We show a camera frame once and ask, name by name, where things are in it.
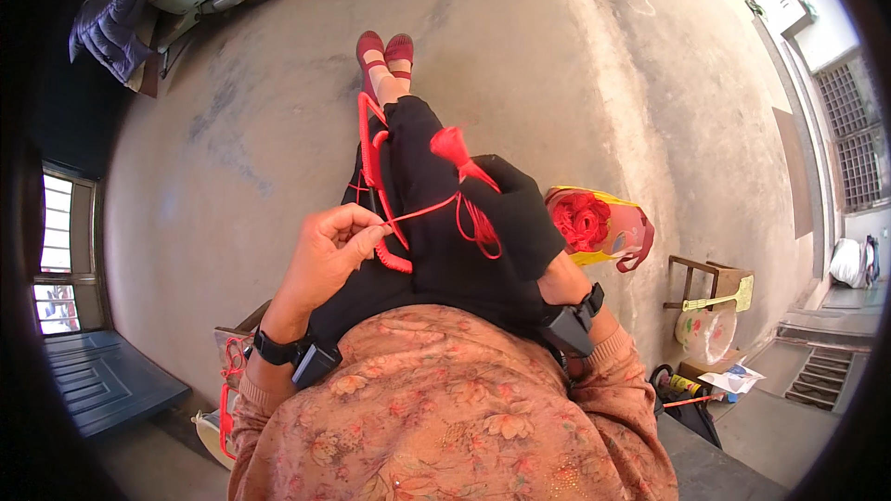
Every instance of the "black pants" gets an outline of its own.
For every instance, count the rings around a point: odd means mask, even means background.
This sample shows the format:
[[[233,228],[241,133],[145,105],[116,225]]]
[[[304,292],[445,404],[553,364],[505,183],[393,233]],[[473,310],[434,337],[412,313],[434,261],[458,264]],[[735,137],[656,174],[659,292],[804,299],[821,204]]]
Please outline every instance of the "black pants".
[[[381,149],[381,171],[387,199],[395,216],[444,201],[458,189],[458,177],[450,162],[430,153],[430,138],[442,124],[427,103],[416,96],[400,97],[384,107],[390,132]],[[376,117],[370,134],[384,129]],[[359,185],[361,153],[357,152],[353,177]],[[356,201],[356,190],[347,187],[341,204]],[[369,193],[361,192],[362,207],[372,209]],[[385,238],[387,248],[413,263],[413,273],[384,267],[375,257],[362,262],[340,291],[318,307],[310,328],[322,344],[336,344],[349,329],[388,309],[435,303],[464,309],[499,328],[536,339],[534,329],[543,317],[544,304],[534,282],[520,281],[506,251],[497,260],[486,258],[476,243],[464,239],[455,224],[452,203],[419,217],[400,221],[409,251],[394,236]],[[462,225],[472,229],[462,210]],[[385,217],[383,211],[378,213]]]

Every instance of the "purple jacket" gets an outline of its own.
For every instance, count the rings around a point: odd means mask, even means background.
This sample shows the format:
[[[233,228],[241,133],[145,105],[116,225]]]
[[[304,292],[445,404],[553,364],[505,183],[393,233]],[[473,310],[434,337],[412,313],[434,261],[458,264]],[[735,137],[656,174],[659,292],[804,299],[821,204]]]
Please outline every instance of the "purple jacket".
[[[74,62],[84,47],[125,84],[153,52],[134,30],[147,0],[86,0],[74,18],[68,38]]]

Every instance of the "red yarn ball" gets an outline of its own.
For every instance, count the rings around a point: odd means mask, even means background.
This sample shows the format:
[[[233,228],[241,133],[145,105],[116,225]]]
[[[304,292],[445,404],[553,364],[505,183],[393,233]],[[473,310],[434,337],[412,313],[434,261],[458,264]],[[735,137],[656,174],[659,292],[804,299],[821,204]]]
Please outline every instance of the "red yarn ball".
[[[609,234],[609,206],[591,193],[567,194],[551,210],[554,226],[576,251],[597,251]]]

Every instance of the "foot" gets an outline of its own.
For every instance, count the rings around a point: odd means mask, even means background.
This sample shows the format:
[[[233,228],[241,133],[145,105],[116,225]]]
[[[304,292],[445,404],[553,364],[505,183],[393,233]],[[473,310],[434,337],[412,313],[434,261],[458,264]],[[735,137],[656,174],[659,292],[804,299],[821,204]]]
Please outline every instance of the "foot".
[[[378,103],[377,87],[384,77],[392,77],[384,62],[384,41],[375,32],[365,32],[355,45],[355,58],[362,67],[362,91]]]
[[[412,84],[412,63],[414,62],[414,43],[405,33],[394,35],[387,43],[384,60],[389,72],[397,82],[409,90]]]

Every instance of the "red yarn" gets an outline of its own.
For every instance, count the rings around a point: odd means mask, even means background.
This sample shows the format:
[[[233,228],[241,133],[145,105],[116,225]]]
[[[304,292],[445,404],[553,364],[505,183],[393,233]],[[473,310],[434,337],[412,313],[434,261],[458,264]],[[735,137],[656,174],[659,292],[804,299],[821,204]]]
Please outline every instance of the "red yarn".
[[[567,194],[551,210],[554,226],[576,251],[597,251],[609,234],[609,206],[594,194]]]
[[[485,217],[484,213],[481,212],[477,206],[474,206],[471,202],[464,197],[460,191],[455,192],[454,195],[446,199],[444,202],[440,202],[435,206],[429,206],[427,208],[418,210],[416,212],[407,213],[406,215],[402,215],[401,217],[394,217],[393,213],[389,207],[389,201],[387,200],[386,190],[381,185],[381,158],[380,158],[380,150],[381,145],[389,136],[389,132],[387,130],[381,130],[374,135],[373,139],[370,139],[369,129],[368,129],[368,118],[367,111],[371,110],[374,116],[378,117],[381,122],[383,122],[384,126],[387,126],[387,119],[384,116],[381,108],[371,99],[371,97],[365,93],[359,93],[359,143],[360,149],[362,152],[362,170],[359,172],[358,182],[354,185],[349,183],[349,187],[355,189],[355,199],[356,203],[359,203],[359,194],[364,191],[368,191],[371,194],[377,194],[381,199],[381,206],[384,209],[384,214],[387,217],[387,220],[384,221],[381,225],[390,225],[393,228],[393,233],[396,238],[399,239],[399,242],[408,249],[408,240],[403,235],[401,229],[398,225],[395,225],[399,220],[404,220],[406,218],[418,217],[425,213],[432,212],[441,207],[448,206],[452,201],[456,200],[455,206],[455,224],[458,226],[458,231],[461,233],[465,239],[470,240],[472,242],[476,242],[479,249],[483,252],[485,257],[495,260],[501,257],[501,243],[498,240],[496,235],[495,228],[492,228],[492,223],[489,221],[487,217]],[[476,179],[480,179],[484,181],[486,184],[490,185],[495,189],[496,192],[501,193],[501,190],[498,189],[498,185],[492,180],[488,174],[485,173],[482,169],[480,169],[474,161],[471,160],[470,155],[467,153],[467,147],[464,145],[464,139],[462,138],[462,132],[460,129],[455,127],[450,128],[442,128],[439,132],[430,139],[430,151],[447,161],[451,161],[452,164],[455,165],[458,169],[458,180],[459,182],[463,181],[465,178],[472,176]],[[362,186],[362,180],[365,181],[365,184],[368,187]],[[467,209],[468,214],[471,217],[471,221],[473,222],[473,235],[469,235],[464,231],[461,226],[461,206],[462,204]],[[486,246],[498,246],[497,253],[490,253],[485,249]],[[404,258],[400,258],[387,250],[386,243],[381,240],[374,246],[374,251],[378,253],[378,258],[381,260],[381,263],[392,270],[402,271],[403,273],[411,273],[413,270],[412,262]]]
[[[462,131],[460,128],[455,126],[449,126],[448,128],[442,128],[438,131],[433,138],[430,139],[430,152],[433,154],[442,157],[446,161],[450,161],[458,169],[458,181],[463,182],[467,177],[473,177],[475,179],[480,179],[486,184],[490,185],[496,192],[501,194],[501,190],[498,188],[498,185],[492,177],[485,173],[479,166],[471,159],[470,154],[467,153],[467,146],[464,145],[464,138],[462,136]],[[490,260],[497,260],[501,257],[501,242],[498,240],[498,235],[496,235],[496,229],[492,228],[492,223],[489,221],[488,217],[485,216],[485,213],[479,210],[479,207],[474,206],[466,197],[462,195],[460,191],[455,192],[451,197],[449,197],[444,202],[440,202],[435,206],[425,207],[424,209],[420,209],[416,212],[408,213],[407,215],[403,215],[401,217],[391,218],[390,220],[384,221],[382,224],[388,225],[394,223],[398,220],[404,220],[406,218],[417,217],[419,215],[423,215],[425,213],[429,213],[439,209],[440,207],[445,207],[451,204],[452,200],[456,200],[456,206],[454,210],[454,219],[455,224],[458,226],[458,232],[461,233],[461,236],[464,237],[465,240],[470,242],[476,242],[477,246],[479,246],[479,250],[483,252],[483,255]],[[473,222],[473,236],[469,235],[464,231],[464,228],[461,226],[461,206],[462,204],[467,209],[468,215],[471,217],[471,221]],[[486,246],[498,246],[497,253],[490,253],[489,250],[486,250]]]
[[[248,366],[248,361],[242,353],[244,351],[243,342],[252,336],[254,335],[250,334],[246,337],[229,337],[226,339],[226,369],[220,372],[224,380],[223,388],[220,389],[220,450],[232,460],[235,460],[235,455],[226,449],[226,436],[232,434],[232,428],[235,426],[235,420],[229,414],[229,391],[234,390],[229,387],[228,380],[230,375],[238,375],[244,372],[244,369]]]

